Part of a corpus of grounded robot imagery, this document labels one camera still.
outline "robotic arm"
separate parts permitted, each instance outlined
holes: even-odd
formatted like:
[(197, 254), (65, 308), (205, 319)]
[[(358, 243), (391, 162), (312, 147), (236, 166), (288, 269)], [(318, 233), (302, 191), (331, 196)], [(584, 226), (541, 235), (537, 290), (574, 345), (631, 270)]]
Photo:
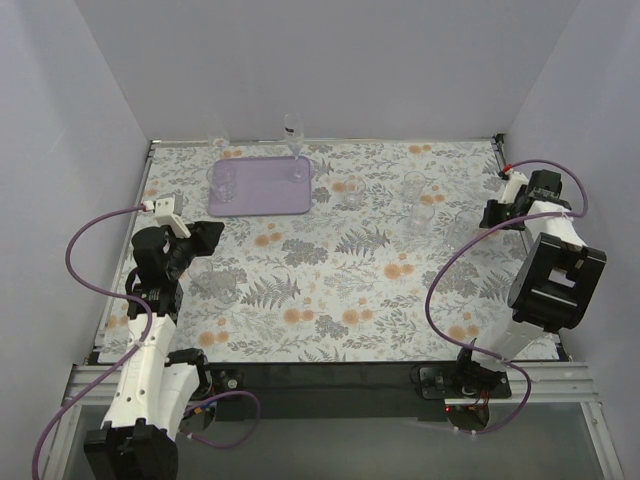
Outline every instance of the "robotic arm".
[[(489, 200), (480, 223), (491, 228), (505, 220), (541, 212), (569, 212), (560, 198), (560, 174), (533, 172), (531, 179), (514, 172), (500, 200)], [(568, 216), (546, 217), (508, 227), (528, 230), (535, 240), (509, 291), (512, 318), (504, 318), (475, 341), (478, 347), (512, 360), (545, 333), (575, 328), (587, 309), (607, 258), (588, 247)], [(504, 364), (487, 355), (463, 349), (458, 355), (456, 383), (464, 392), (491, 392), (501, 381)]]
[[(89, 431), (84, 451), (96, 480), (174, 480), (178, 451), (174, 443), (190, 399), (211, 391), (208, 362), (202, 350), (168, 353), (182, 302), (179, 278), (197, 256), (213, 254), (223, 223), (180, 219), (182, 198), (145, 202), (158, 227), (131, 239), (135, 268), (127, 278), (130, 295), (144, 299), (153, 312), (151, 330), (140, 349), (123, 366), (102, 428)], [(131, 349), (141, 337), (147, 314), (129, 302)]]

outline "cable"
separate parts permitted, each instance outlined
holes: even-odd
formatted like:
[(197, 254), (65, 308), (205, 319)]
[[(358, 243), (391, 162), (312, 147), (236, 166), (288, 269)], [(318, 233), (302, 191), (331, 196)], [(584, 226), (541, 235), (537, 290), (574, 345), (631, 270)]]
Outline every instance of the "cable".
[[(427, 298), (425, 300), (425, 305), (424, 305), (424, 309), (425, 309), (425, 314), (427, 317), (427, 322), (429, 323), (429, 326), (431, 327), (431, 329), (436, 332), (436, 334), (438, 334), (440, 337), (442, 337), (444, 340), (446, 340), (449, 343), (452, 343), (454, 345), (457, 345), (458, 347), (461, 348), (465, 348), (468, 350), (472, 350), (474, 352), (479, 352), (479, 353), (483, 353), (489, 357), (493, 357), (497, 360), (500, 360), (501, 362), (503, 362), (507, 367), (512, 368), (518, 372), (520, 372), (525, 380), (527, 381), (527, 389), (524, 393), (524, 396), (522, 397), (522, 401), (518, 404), (518, 406), (513, 410), (513, 412), (511, 412), (509, 415), (507, 415), (502, 421), (498, 422), (497, 424), (485, 428), (484, 430), (462, 430), (462, 429), (458, 429), (458, 427), (455, 427), (454, 430), (455, 431), (461, 431), (463, 433), (467, 433), (470, 435), (484, 435), (487, 433), (492, 433), (495, 432), (497, 430), (500, 430), (502, 427), (504, 427), (505, 425), (507, 425), (509, 422), (511, 422), (515, 417), (518, 416), (518, 414), (522, 411), (522, 409), (524, 408), (524, 406), (527, 404), (527, 401), (529, 400), (529, 397), (531, 396), (531, 388), (532, 388), (532, 381), (531, 381), (531, 377), (529, 377), (529, 374), (526, 372), (526, 370), (524, 370), (522, 367), (516, 365), (515, 363), (512, 363), (510, 361), (505, 361), (505, 359), (498, 353), (496, 352), (492, 352), (490, 350), (487, 350), (485, 348), (481, 348), (481, 347), (476, 347), (473, 344), (470, 343), (464, 343), (461, 342), (459, 340), (456, 340), (455, 338), (451, 338), (450, 336), (448, 336), (446, 333), (444, 333), (442, 330), (440, 330), (435, 322), (433, 321), (433, 318), (431, 317), (431, 299), (433, 298), (433, 294), (436, 290), (436, 286), (438, 285), (438, 283), (440, 282), (440, 280), (442, 280), (442, 277), (444, 277), (444, 274), (447, 272), (447, 270), (449, 270), (449, 268), (451, 268), (451, 266), (456, 262), (456, 260), (458, 260), (467, 250), (469, 250), (471, 247), (473, 247), (474, 245), (476, 245), (478, 242), (480, 242), (481, 240), (483, 240), (484, 238), (488, 237), (489, 235), (504, 229), (505, 227), (508, 227), (510, 225), (514, 225), (517, 223), (523, 223), (525, 221), (528, 220), (535, 220), (538, 218), (545, 218), (545, 217), (563, 217), (563, 216), (568, 216), (568, 217), (575, 217), (575, 218), (583, 218), (586, 214), (587, 211), (589, 210), (589, 200), (587, 199), (587, 192), (584, 188), (584, 185), (582, 184), (582, 182), (580, 181), (580, 179), (569, 169), (567, 169), (566, 167), (560, 165), (559, 163), (556, 162), (552, 162), (550, 160), (525, 160), (523, 162), (518, 162), (518, 163), (514, 163), (512, 165), (507, 165), (504, 168), (504, 172), (509, 171), (510, 169), (514, 168), (514, 167), (518, 167), (521, 165), (527, 165), (530, 163), (543, 163), (546, 165), (552, 165), (560, 170), (562, 170), (563, 172), (567, 173), (571, 178), (573, 178), (573, 180), (576, 182), (576, 184), (578, 185), (578, 188), (580, 189), (580, 193), (582, 195), (582, 202), (583, 202), (583, 208), (582, 208), (582, 212), (580, 213), (574, 213), (574, 212), (543, 212), (543, 213), (536, 213), (533, 215), (523, 215), (521, 217), (515, 217), (515, 218), (511, 218), (509, 220), (506, 220), (494, 227), (491, 227), (490, 229), (488, 229), (486, 232), (482, 233), (481, 235), (473, 238), (471, 241), (469, 241), (469, 243), (467, 243), (464, 247), (462, 247), (460, 250), (458, 250), (455, 254), (453, 254), (453, 256), (447, 261), (447, 263), (444, 264), (444, 266), (440, 269), (440, 271), (436, 274), (435, 278), (433, 279), (433, 282), (431, 283), (431, 286), (429, 287), (429, 291), (427, 292)], [(433, 428), (433, 429), (437, 429), (437, 430), (449, 430), (448, 428), (442, 428), (442, 427), (437, 427), (437, 426), (433, 426), (433, 425), (422, 425), (419, 424), (422, 427), (425, 428)]]
[(251, 425), (251, 428), (247, 431), (247, 433), (245, 433), (238, 440), (235, 440), (234, 442), (231, 442), (231, 443), (217, 443), (209, 440), (206, 437), (203, 437), (202, 435), (198, 435), (197, 433), (187, 432), (186, 430), (180, 430), (180, 431), (184, 433), (187, 436), (187, 438), (193, 438), (194, 440), (197, 440), (200, 443), (204, 443), (205, 445), (209, 445), (210, 447), (217, 448), (220, 450), (229, 450), (231, 448), (235, 448), (242, 445), (244, 442), (246, 442), (249, 439), (251, 435), (253, 435), (253, 432), (256, 430), (256, 428), (258, 428), (258, 423), (260, 422), (260, 416), (262, 415), (262, 407), (260, 405), (260, 400), (258, 400), (258, 397), (256, 397), (253, 393), (247, 392), (246, 390), (234, 390), (231, 392), (219, 393), (218, 395), (214, 395), (213, 397), (207, 398), (206, 400), (196, 403), (195, 405), (190, 405), (185, 410), (184, 414), (187, 415), (188, 413), (196, 409), (206, 408), (212, 403), (217, 402), (221, 398), (232, 397), (236, 395), (249, 397), (251, 400), (253, 400), (253, 403), (256, 404), (256, 418), (253, 421), (253, 424)]
[[(102, 295), (106, 295), (108, 297), (122, 298), (124, 300), (129, 300), (129, 301), (133, 301), (133, 302), (136, 302), (136, 303), (140, 304), (142, 306), (142, 308), (144, 308), (145, 312), (147, 313), (147, 325), (146, 325), (145, 329), (143, 330), (142, 335), (140, 335), (140, 342), (144, 342), (146, 340), (147, 336), (149, 335), (149, 332), (151, 330), (151, 324), (152, 324), (152, 321), (153, 321), (153, 314), (151, 312), (151, 308), (149, 307), (149, 305), (144, 300), (142, 300), (142, 299), (140, 299), (138, 297), (134, 297), (132, 295), (122, 295), (120, 293), (110, 292), (109, 290), (105, 290), (103, 288), (100, 288), (100, 287), (97, 287), (95, 285), (92, 285), (91, 283), (89, 283), (86, 280), (84, 280), (83, 278), (81, 278), (80, 275), (78, 275), (76, 273), (76, 271), (73, 269), (73, 266), (71, 265), (71, 251), (73, 250), (73, 247), (74, 247), (75, 243), (78, 241), (80, 236), (85, 231), (87, 231), (89, 228), (91, 228), (96, 223), (99, 223), (99, 222), (101, 222), (103, 220), (106, 220), (108, 218), (115, 217), (115, 216), (118, 216), (118, 215), (124, 215), (126, 213), (133, 213), (133, 212), (137, 212), (137, 211), (140, 211), (140, 210), (145, 210), (145, 207), (143, 205), (140, 205), (140, 206), (133, 207), (133, 208), (125, 208), (124, 210), (118, 210), (118, 211), (115, 211), (115, 212), (107, 213), (105, 215), (99, 216), (98, 218), (90, 221), (85, 226), (80, 228), (80, 230), (78, 230), (76, 232), (76, 234), (69, 241), (69, 245), (67, 246), (67, 251), (65, 253), (65, 264), (66, 264), (67, 270), (69, 271), (71, 276), (78, 283), (80, 283), (82, 286), (88, 288), (89, 290), (93, 290), (94, 292), (100, 293)], [(45, 440), (49, 436), (49, 433), (51, 433), (51, 430), (53, 429), (53, 427), (55, 427), (56, 423), (58, 423), (58, 421), (62, 418), (62, 416), (71, 407), (73, 407), (76, 403), (78, 403), (78, 401), (82, 397), (84, 397), (87, 393), (89, 393), (93, 388), (95, 388), (100, 382), (102, 382), (105, 378), (107, 378), (109, 375), (111, 375), (113, 372), (115, 372), (118, 368), (120, 368), (122, 365), (124, 365), (127, 362), (127, 360), (129, 360), (139, 349), (140, 349), (140, 347), (137, 344), (133, 345), (131, 350), (129, 350), (127, 353), (125, 353), (120, 360), (118, 360), (116, 363), (114, 363), (102, 375), (100, 375), (93, 382), (91, 382), (89, 385), (87, 385), (85, 388), (83, 388), (82, 391), (80, 391), (75, 397), (73, 397), (71, 400), (69, 400), (69, 402), (66, 405), (64, 405), (62, 408), (60, 408), (60, 410), (58, 410), (58, 412), (53, 416), (53, 418), (49, 421), (49, 423), (44, 427), (44, 430), (42, 431), (42, 433), (40, 434), (40, 437), (38, 438), (38, 441), (36, 443), (35, 449), (33, 451), (33, 457), (31, 459), (31, 477), (33, 478), (33, 480), (40, 480), (40, 475), (38, 474), (38, 463), (40, 462), (40, 454), (42, 453), (42, 446), (44, 445)]]

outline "white wall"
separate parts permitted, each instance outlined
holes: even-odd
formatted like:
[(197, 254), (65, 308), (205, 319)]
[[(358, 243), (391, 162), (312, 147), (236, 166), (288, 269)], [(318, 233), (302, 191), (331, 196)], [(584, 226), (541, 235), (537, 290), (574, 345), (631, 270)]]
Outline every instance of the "white wall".
[(640, 1), (580, 2), (508, 132), (507, 160), (526, 158), (563, 163), (589, 193), (577, 228), (608, 264), (564, 339), (589, 362), (627, 478), (640, 478)]
[(506, 131), (578, 0), (76, 0), (149, 138)]
[[(72, 0), (2, 0), (0, 44), (0, 478), (18, 479), (104, 305), (66, 243), (132, 204), (147, 140)], [(79, 245), (87, 278), (108, 285), (127, 220)]]

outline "floral tablecloth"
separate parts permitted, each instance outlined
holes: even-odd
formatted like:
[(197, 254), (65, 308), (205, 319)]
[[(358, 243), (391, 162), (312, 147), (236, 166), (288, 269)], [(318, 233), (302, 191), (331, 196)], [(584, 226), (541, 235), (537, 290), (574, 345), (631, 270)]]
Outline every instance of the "floral tablecloth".
[[(252, 144), (226, 157), (280, 156), (284, 145)], [(449, 360), (458, 348), (427, 325), (424, 298), (451, 251), (444, 232), (460, 209), (482, 212), (503, 184), (487, 141), (465, 143), (313, 143), (303, 155), (313, 163), (313, 207), (306, 215), (225, 218), (212, 260), (237, 280), (237, 301), (220, 310), (187, 275), (171, 348), (199, 346), (213, 362)], [(211, 165), (207, 147), (156, 150), (144, 199), (179, 192), (186, 221), (206, 212)], [(428, 179), (420, 201), (436, 215), (426, 236), (409, 233), (410, 206), (399, 197), (412, 170)], [(344, 179), (361, 178), (363, 206), (341, 205)], [(154, 225), (138, 215), (135, 229)], [(454, 338), (471, 341), (510, 309), (505, 297), (524, 258), (519, 234), (500, 232), (452, 267), (434, 296), (434, 318)], [(131, 251), (118, 291), (134, 267)], [(124, 302), (113, 303), (100, 362), (125, 350)], [(521, 358), (557, 358), (548, 336)]]

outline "purple cable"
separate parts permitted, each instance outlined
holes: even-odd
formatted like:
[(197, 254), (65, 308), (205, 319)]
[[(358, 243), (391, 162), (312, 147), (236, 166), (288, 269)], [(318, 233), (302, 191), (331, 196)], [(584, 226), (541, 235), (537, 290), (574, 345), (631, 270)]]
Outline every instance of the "purple cable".
[(228, 450), (230, 448), (235, 448), (235, 447), (238, 447), (238, 446), (242, 445), (244, 442), (246, 442), (249, 439), (249, 437), (251, 435), (253, 435), (253, 432), (258, 427), (258, 422), (260, 421), (260, 416), (262, 415), (262, 407), (260, 406), (260, 401), (258, 400), (258, 397), (256, 397), (253, 393), (247, 392), (246, 390), (237, 390), (237, 391), (233, 391), (233, 392), (219, 393), (218, 395), (214, 395), (213, 397), (207, 398), (206, 400), (203, 400), (202, 402), (199, 402), (199, 403), (196, 403), (195, 405), (189, 406), (185, 410), (184, 414), (186, 415), (187, 413), (192, 412), (196, 408), (207, 407), (207, 406), (211, 405), (213, 402), (216, 402), (217, 400), (220, 400), (221, 398), (232, 397), (232, 396), (235, 396), (235, 395), (243, 396), (243, 397), (249, 397), (256, 404), (256, 419), (254, 420), (253, 425), (251, 425), (251, 428), (247, 431), (247, 433), (245, 433), (238, 440), (236, 440), (234, 442), (231, 442), (231, 443), (217, 443), (217, 442), (212, 442), (208, 438), (203, 437), (202, 435), (198, 435), (197, 433), (187, 432), (186, 430), (180, 430), (180, 431), (182, 433), (184, 433), (185, 435), (187, 435), (187, 437), (193, 438), (194, 440), (197, 440), (197, 441), (199, 441), (201, 443), (204, 443), (205, 445), (209, 445), (210, 447), (218, 448), (220, 450)]
[[(85, 226), (83, 226), (80, 230), (78, 230), (78, 232), (71, 238), (71, 240), (69, 241), (69, 245), (67, 246), (67, 252), (65, 254), (65, 264), (67, 265), (67, 270), (78, 283), (80, 283), (84, 287), (87, 287), (89, 290), (93, 290), (94, 292), (101, 293), (102, 295), (106, 295), (108, 297), (122, 298), (124, 300), (137, 302), (142, 306), (142, 308), (144, 308), (145, 312), (147, 312), (148, 319), (147, 319), (147, 325), (144, 331), (142, 332), (142, 335), (140, 336), (140, 342), (144, 342), (146, 340), (147, 336), (149, 335), (149, 331), (151, 330), (153, 316), (152, 316), (151, 308), (149, 307), (149, 305), (147, 305), (147, 303), (144, 300), (138, 297), (110, 292), (109, 290), (105, 290), (103, 288), (92, 285), (86, 280), (84, 280), (83, 278), (81, 278), (73, 269), (73, 266), (71, 265), (71, 250), (73, 249), (73, 246), (78, 241), (80, 236), (96, 223), (101, 222), (102, 220), (106, 220), (107, 218), (115, 217), (117, 215), (124, 215), (125, 213), (133, 213), (133, 212), (137, 212), (139, 210), (144, 210), (144, 209), (145, 208), (142, 205), (138, 207), (133, 207), (133, 208), (125, 208), (124, 210), (118, 210), (116, 212), (107, 213), (105, 215), (102, 215), (90, 221)], [(100, 375), (93, 382), (91, 382), (89, 385), (83, 388), (82, 391), (80, 391), (80, 393), (78, 393), (75, 397), (69, 400), (69, 402), (66, 405), (60, 408), (60, 410), (58, 410), (58, 412), (54, 415), (54, 417), (49, 421), (47, 426), (44, 427), (44, 430), (42, 431), (42, 433), (40, 434), (40, 437), (38, 438), (38, 442), (36, 443), (36, 446), (33, 452), (33, 457), (31, 459), (31, 477), (33, 478), (33, 480), (40, 480), (40, 475), (38, 474), (38, 463), (40, 461), (40, 454), (42, 453), (42, 446), (44, 445), (44, 442), (47, 439), (47, 436), (49, 435), (49, 433), (51, 433), (51, 430), (53, 429), (53, 427), (55, 427), (56, 423), (58, 423), (58, 421), (62, 418), (62, 416), (71, 407), (73, 407), (76, 403), (78, 403), (78, 401), (82, 397), (84, 397), (87, 393), (89, 393), (94, 387), (96, 387), (105, 378), (107, 378), (109, 375), (115, 372), (118, 368), (124, 365), (124, 363), (127, 360), (129, 360), (139, 349), (140, 347), (138, 345), (134, 345), (131, 348), (131, 350), (129, 350), (127, 353), (125, 353), (122, 356), (120, 360), (114, 363), (108, 370), (106, 370), (102, 375)]]
[[(425, 314), (427, 316), (427, 322), (429, 323), (429, 326), (433, 329), (433, 331), (436, 332), (440, 337), (444, 338), (449, 343), (457, 345), (458, 347), (466, 348), (466, 349), (473, 350), (473, 351), (479, 352), (479, 353), (483, 353), (483, 354), (488, 355), (490, 357), (496, 358), (496, 359), (498, 359), (500, 361), (503, 360), (503, 358), (502, 358), (502, 356), (500, 354), (498, 354), (496, 352), (492, 352), (492, 351), (487, 350), (485, 348), (476, 347), (475, 345), (472, 345), (470, 343), (460, 342), (460, 341), (456, 340), (455, 338), (451, 338), (446, 333), (441, 331), (436, 326), (435, 322), (433, 321), (433, 318), (431, 318), (431, 312), (430, 312), (431, 298), (433, 297), (433, 294), (434, 294), (434, 292), (436, 290), (436, 286), (438, 285), (438, 282), (440, 282), (440, 280), (442, 280), (442, 277), (444, 276), (444, 274), (447, 272), (447, 270), (449, 270), (449, 268), (451, 268), (451, 266), (456, 262), (456, 260), (458, 260), (467, 250), (469, 250), (471, 247), (473, 247), (476, 243), (478, 243), (482, 239), (488, 237), (492, 233), (495, 233), (498, 230), (501, 230), (504, 227), (507, 227), (509, 225), (514, 225), (516, 223), (522, 223), (522, 222), (524, 222), (526, 220), (535, 220), (536, 218), (544, 218), (544, 217), (562, 217), (562, 216), (565, 216), (565, 215), (568, 216), (568, 217), (583, 218), (587, 214), (587, 211), (589, 210), (589, 200), (587, 199), (587, 192), (586, 192), (586, 190), (584, 188), (584, 185), (580, 181), (580, 179), (573, 172), (568, 170), (566, 167), (563, 167), (559, 163), (552, 162), (550, 160), (537, 160), (537, 159), (536, 160), (525, 160), (523, 162), (514, 163), (513, 165), (510, 166), (510, 168), (518, 167), (518, 166), (521, 166), (521, 165), (527, 165), (529, 163), (544, 163), (544, 164), (547, 164), (547, 165), (552, 165), (552, 166), (564, 171), (571, 178), (573, 178), (575, 180), (576, 184), (578, 185), (578, 188), (580, 189), (580, 193), (582, 195), (582, 202), (583, 202), (582, 212), (580, 212), (580, 213), (574, 213), (574, 212), (565, 212), (565, 213), (543, 212), (543, 213), (536, 213), (536, 214), (533, 214), (533, 215), (524, 215), (522, 217), (511, 218), (511, 219), (509, 219), (509, 220), (507, 220), (505, 222), (502, 222), (502, 223), (490, 228), (489, 230), (484, 232), (482, 235), (472, 239), (464, 247), (462, 247), (460, 250), (458, 250), (447, 261), (447, 263), (444, 264), (444, 266), (440, 269), (440, 271), (438, 272), (436, 277), (433, 279), (433, 282), (431, 283), (431, 286), (429, 287), (429, 291), (427, 293), (427, 298), (425, 300), (425, 305), (424, 305)], [(501, 429), (502, 427), (504, 427), (505, 425), (507, 425), (509, 422), (511, 422), (516, 416), (518, 416), (518, 414), (525, 407), (525, 405), (527, 404), (527, 401), (529, 400), (529, 397), (531, 396), (531, 387), (532, 387), (531, 377), (529, 377), (529, 374), (522, 367), (516, 365), (515, 363), (512, 363), (512, 362), (509, 361), (509, 362), (504, 362), (504, 364), (506, 366), (508, 366), (508, 367), (520, 372), (524, 376), (525, 380), (527, 381), (527, 390), (525, 391), (525, 394), (524, 394), (520, 404), (515, 408), (515, 410), (513, 412), (511, 412), (509, 415), (507, 415), (507, 417), (504, 420), (498, 422), (497, 424), (495, 424), (495, 425), (493, 425), (491, 427), (488, 427), (488, 428), (485, 428), (484, 430), (479, 430), (479, 431), (462, 430), (462, 429), (460, 429), (459, 431), (461, 431), (463, 433), (468, 433), (468, 434), (471, 434), (471, 435), (481, 435), (481, 434), (495, 432), (495, 431)], [(442, 429), (441, 427), (433, 427), (433, 426), (430, 426), (428, 428)]]

